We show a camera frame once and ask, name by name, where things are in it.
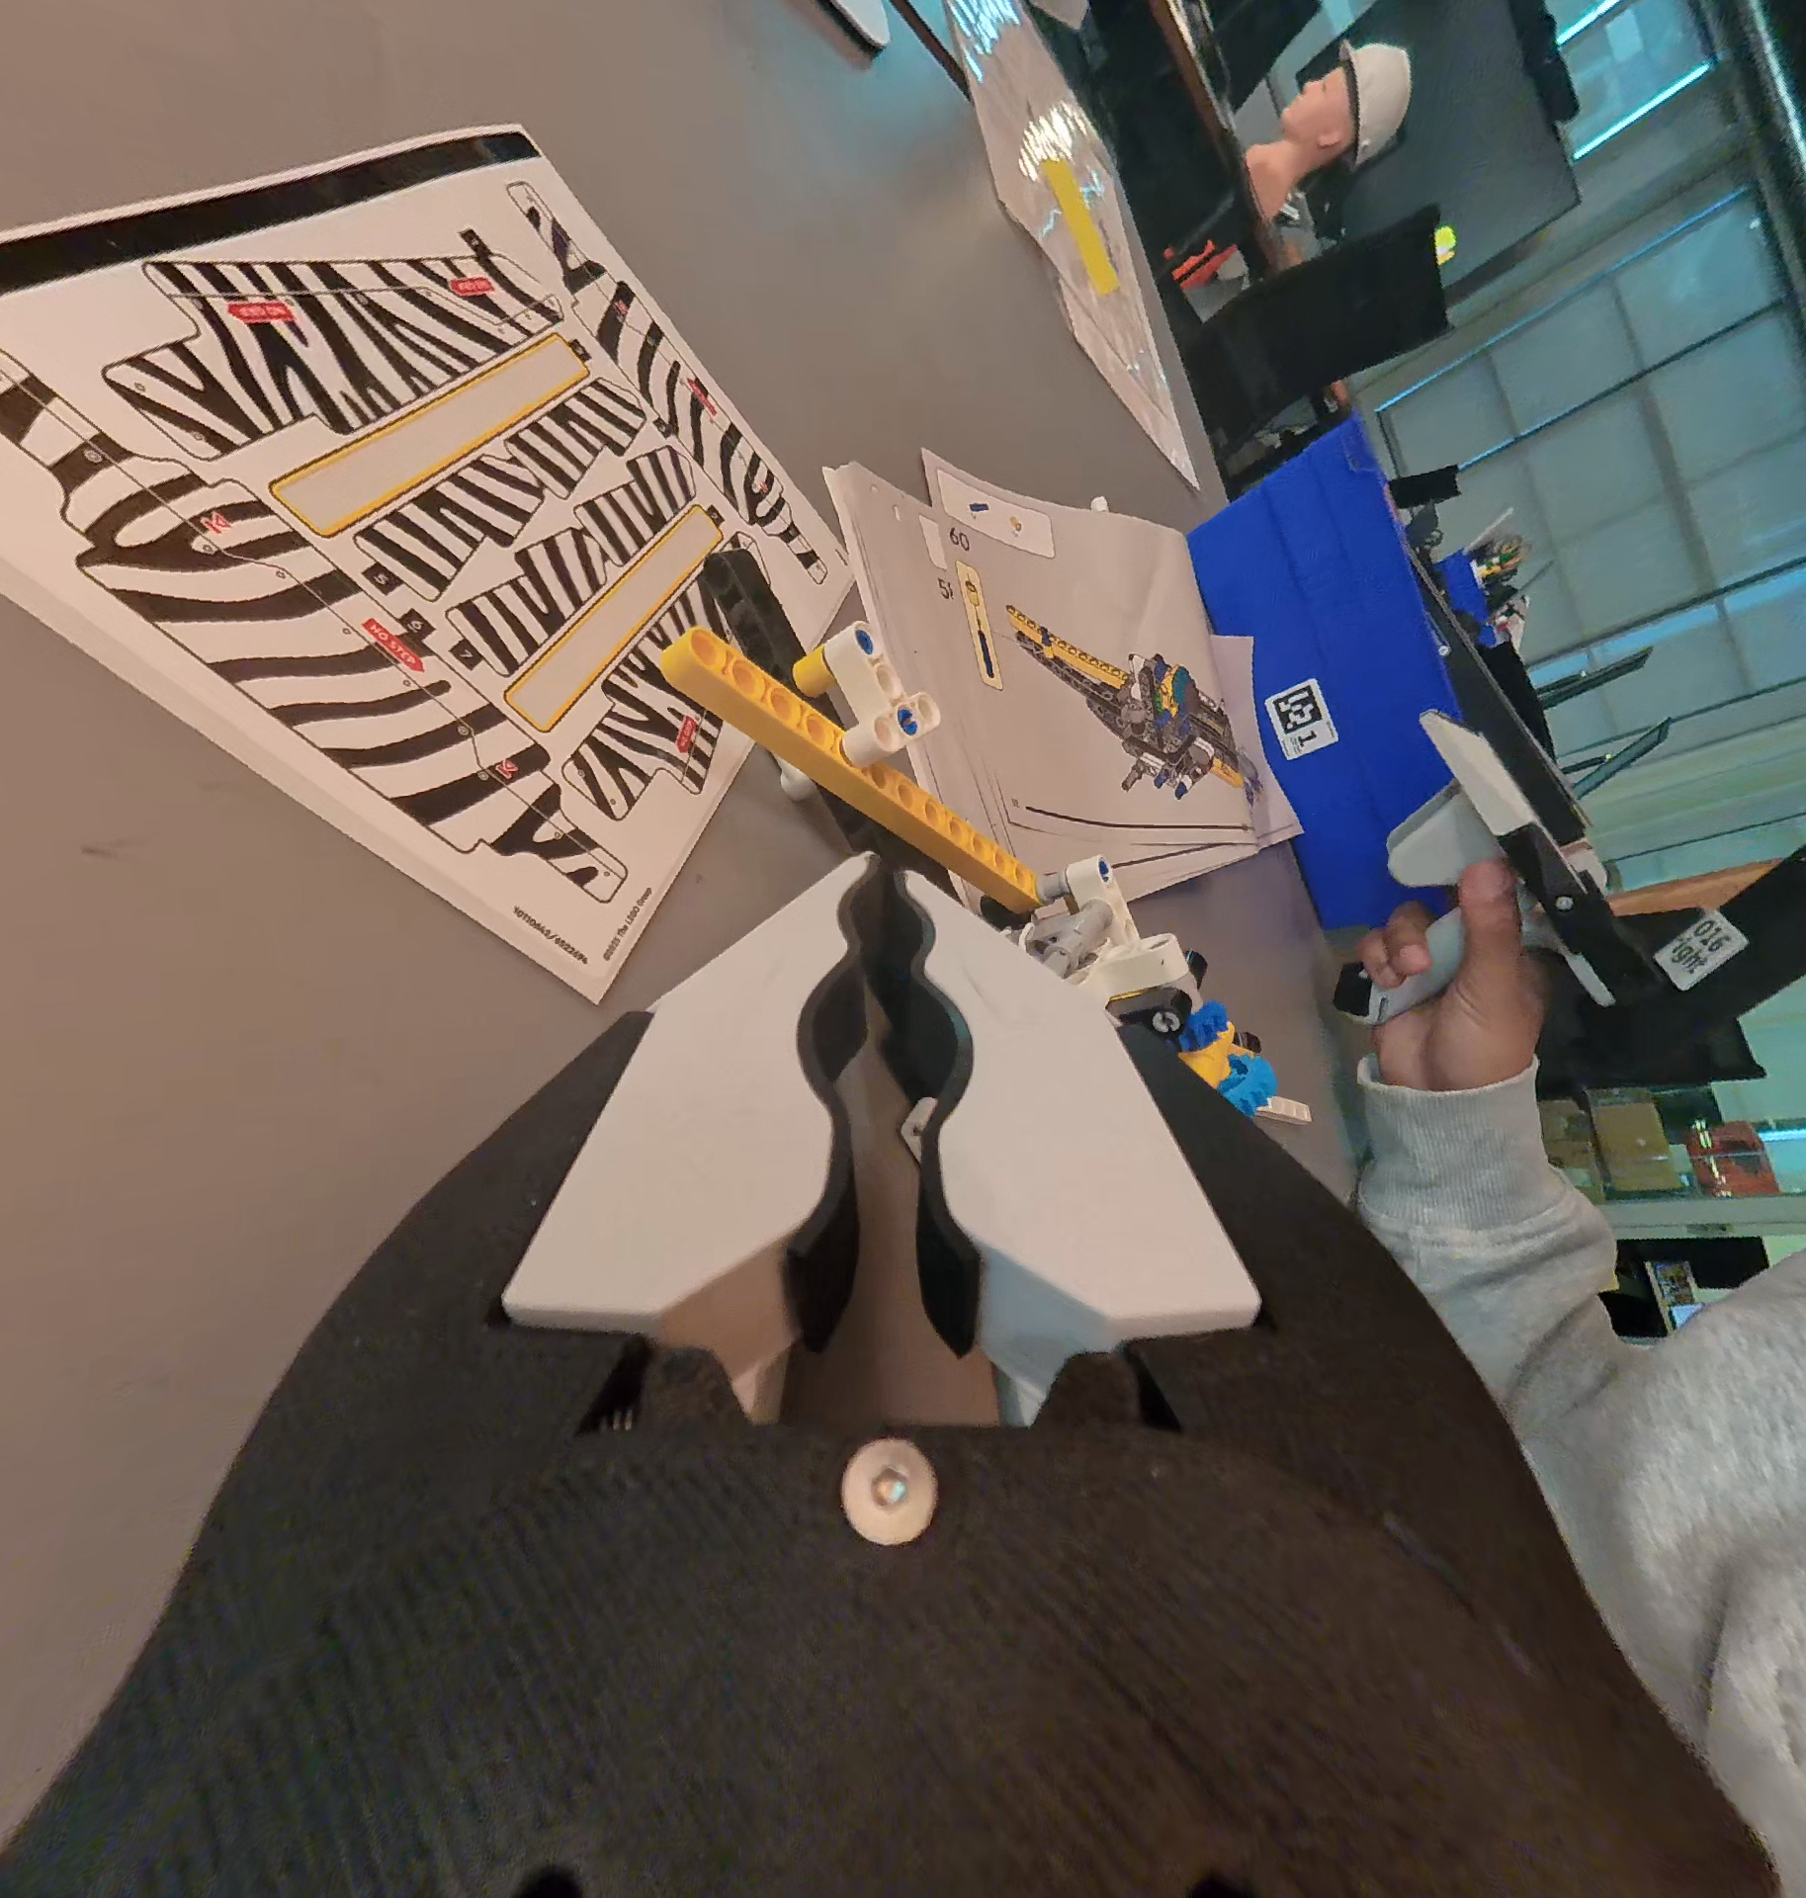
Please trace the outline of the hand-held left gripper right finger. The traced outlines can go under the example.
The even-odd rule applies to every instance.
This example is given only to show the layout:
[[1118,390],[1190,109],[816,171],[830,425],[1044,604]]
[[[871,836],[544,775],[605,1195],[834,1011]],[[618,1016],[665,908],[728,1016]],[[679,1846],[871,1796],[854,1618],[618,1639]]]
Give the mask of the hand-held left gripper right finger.
[[906,869],[910,996],[956,1032],[919,1136],[928,1294],[979,1347],[1002,1419],[1029,1424],[1079,1354],[1249,1325],[1261,1299],[1112,1018]]

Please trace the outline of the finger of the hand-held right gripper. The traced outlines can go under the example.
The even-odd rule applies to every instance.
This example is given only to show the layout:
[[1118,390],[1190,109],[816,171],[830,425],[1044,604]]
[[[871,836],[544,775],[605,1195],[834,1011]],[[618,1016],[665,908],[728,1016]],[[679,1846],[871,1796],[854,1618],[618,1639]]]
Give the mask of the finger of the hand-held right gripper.
[[1535,826],[1530,796],[1522,796],[1498,750],[1470,728],[1439,711],[1425,711],[1417,723],[1451,773],[1444,788],[1461,788],[1470,796],[1485,826],[1501,839],[1498,860],[1509,860],[1509,839],[1518,839]]
[[1501,856],[1501,839],[1461,788],[1444,788],[1387,839],[1387,866],[1401,889],[1456,889],[1473,864]]

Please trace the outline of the yellow black lego model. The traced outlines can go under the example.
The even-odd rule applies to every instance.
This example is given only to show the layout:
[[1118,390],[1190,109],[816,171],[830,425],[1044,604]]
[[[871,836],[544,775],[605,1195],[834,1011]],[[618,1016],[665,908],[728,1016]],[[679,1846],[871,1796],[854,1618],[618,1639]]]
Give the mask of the yellow black lego model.
[[700,583],[719,621],[679,634],[663,676],[770,750],[789,796],[822,796],[854,850],[943,872],[1027,957],[1112,1025],[1159,1036],[1226,1102],[1257,1119],[1282,1095],[1259,1039],[1204,996],[1204,961],[1135,922],[1100,855],[1034,869],[910,775],[906,745],[937,733],[939,703],[901,683],[864,621],[803,649],[747,548],[706,557]]

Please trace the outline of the person's right forearm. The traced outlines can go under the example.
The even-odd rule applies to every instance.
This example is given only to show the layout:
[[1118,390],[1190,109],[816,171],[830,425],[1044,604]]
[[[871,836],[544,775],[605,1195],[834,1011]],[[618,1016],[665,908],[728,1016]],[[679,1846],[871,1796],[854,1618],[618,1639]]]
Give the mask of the person's right forearm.
[[1469,1090],[1389,1083],[1365,1055],[1371,1154],[1359,1213],[1522,1430],[1617,1354],[1600,1293],[1617,1242],[1545,1151],[1535,1058]]

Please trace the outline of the lego instruction booklet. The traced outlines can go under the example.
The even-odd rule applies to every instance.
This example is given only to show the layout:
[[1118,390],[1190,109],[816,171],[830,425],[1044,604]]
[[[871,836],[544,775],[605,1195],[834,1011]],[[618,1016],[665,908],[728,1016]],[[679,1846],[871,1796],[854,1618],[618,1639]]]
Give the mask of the lego instruction booklet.
[[1300,839],[1253,643],[1215,636],[1184,534],[923,466],[929,502],[860,462],[823,485],[876,643],[939,706],[907,748],[928,791],[1033,869],[1103,856],[1129,896]]

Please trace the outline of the person's right hand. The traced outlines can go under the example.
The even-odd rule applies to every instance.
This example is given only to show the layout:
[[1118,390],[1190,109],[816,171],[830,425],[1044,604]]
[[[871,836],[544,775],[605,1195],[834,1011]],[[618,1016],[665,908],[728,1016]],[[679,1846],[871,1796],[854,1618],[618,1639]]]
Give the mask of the person's right hand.
[[1505,860],[1484,860],[1463,866],[1456,896],[1463,933],[1456,978],[1374,1032],[1374,1071],[1389,1087],[1484,1090],[1535,1062],[1545,970],[1522,945],[1518,879]]

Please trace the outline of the brown cardboard box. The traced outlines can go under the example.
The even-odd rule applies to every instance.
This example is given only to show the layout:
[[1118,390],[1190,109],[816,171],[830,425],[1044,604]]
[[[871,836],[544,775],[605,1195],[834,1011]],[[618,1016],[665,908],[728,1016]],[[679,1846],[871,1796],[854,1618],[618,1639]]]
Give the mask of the brown cardboard box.
[[1687,1185],[1687,1154],[1668,1139],[1650,1090],[1592,1090],[1588,1122],[1615,1195],[1674,1195]]

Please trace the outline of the pen holder with pens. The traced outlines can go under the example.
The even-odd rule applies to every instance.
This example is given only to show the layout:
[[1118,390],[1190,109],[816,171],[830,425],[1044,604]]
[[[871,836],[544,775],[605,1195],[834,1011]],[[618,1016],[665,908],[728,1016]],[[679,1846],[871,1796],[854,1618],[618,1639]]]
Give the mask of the pen holder with pens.
[[1448,602],[1470,616],[1484,646],[1519,646],[1527,630],[1522,594],[1527,537],[1513,507],[1501,508],[1484,534],[1437,561]]

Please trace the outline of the blue box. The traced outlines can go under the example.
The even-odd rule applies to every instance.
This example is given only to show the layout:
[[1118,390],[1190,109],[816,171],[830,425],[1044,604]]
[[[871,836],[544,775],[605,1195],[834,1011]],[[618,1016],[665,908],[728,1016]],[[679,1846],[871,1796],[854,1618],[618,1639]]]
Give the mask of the blue box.
[[1389,872],[1389,832],[1451,781],[1428,711],[1485,735],[1527,773],[1558,847],[1600,866],[1527,676],[1477,641],[1477,580],[1410,552],[1359,417],[1200,524],[1190,560],[1215,636],[1253,643],[1257,735],[1324,927],[1374,926],[1417,895]]

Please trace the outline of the black office chair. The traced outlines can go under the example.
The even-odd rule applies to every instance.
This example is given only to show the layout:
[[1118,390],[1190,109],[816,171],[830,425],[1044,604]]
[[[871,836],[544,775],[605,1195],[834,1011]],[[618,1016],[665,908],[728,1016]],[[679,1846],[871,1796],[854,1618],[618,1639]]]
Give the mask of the black office chair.
[[1246,286],[1190,333],[1183,364],[1227,494],[1291,457],[1264,447],[1287,409],[1448,333],[1439,224],[1439,206],[1414,208]]

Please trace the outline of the person's grey hoodie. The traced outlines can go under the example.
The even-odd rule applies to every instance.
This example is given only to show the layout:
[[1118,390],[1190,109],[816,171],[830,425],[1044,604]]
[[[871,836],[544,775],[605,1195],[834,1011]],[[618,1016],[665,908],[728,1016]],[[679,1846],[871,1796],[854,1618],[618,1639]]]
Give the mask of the person's grey hoodie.
[[1627,1660],[1806,1896],[1806,1251],[1667,1343],[1581,1304],[1509,1415]]

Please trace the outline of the clear plastic bag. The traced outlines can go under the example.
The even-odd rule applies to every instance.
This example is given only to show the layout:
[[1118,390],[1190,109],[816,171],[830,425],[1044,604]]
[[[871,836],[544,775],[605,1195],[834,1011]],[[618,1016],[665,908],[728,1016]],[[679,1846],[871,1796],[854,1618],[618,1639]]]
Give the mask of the clear plastic bag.
[[1047,260],[1083,354],[1129,417],[1200,485],[1154,336],[1151,269],[1129,242],[1116,163],[1023,4],[945,4],[951,48],[1003,213]]

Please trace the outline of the mannequin head white helmet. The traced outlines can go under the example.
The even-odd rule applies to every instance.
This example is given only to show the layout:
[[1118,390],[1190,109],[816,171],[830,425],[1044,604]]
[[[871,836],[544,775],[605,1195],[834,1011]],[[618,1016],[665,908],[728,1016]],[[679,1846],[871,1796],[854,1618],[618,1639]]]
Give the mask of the mannequin head white helmet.
[[1277,136],[1244,153],[1259,218],[1277,219],[1294,191],[1328,167],[1384,156],[1410,105],[1410,56],[1387,41],[1344,43],[1333,67],[1282,110]]

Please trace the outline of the zebra striped sticker sheet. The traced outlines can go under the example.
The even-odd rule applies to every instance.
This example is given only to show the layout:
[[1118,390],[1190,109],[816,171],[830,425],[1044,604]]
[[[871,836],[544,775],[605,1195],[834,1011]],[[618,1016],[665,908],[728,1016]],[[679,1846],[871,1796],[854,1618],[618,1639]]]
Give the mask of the zebra striped sticker sheet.
[[0,232],[0,594],[590,1002],[747,757],[708,557],[851,589],[518,127]]

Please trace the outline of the wooden rail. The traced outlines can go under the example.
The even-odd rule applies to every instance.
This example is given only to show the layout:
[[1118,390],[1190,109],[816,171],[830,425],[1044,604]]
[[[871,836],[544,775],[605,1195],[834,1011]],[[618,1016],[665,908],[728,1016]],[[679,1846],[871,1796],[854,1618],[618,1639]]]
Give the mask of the wooden rail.
[[1703,869],[1668,882],[1650,882],[1637,889],[1610,889],[1608,904],[1624,917],[1641,913],[1680,913],[1680,910],[1721,910],[1752,882],[1770,877],[1777,860],[1749,860],[1742,866]]

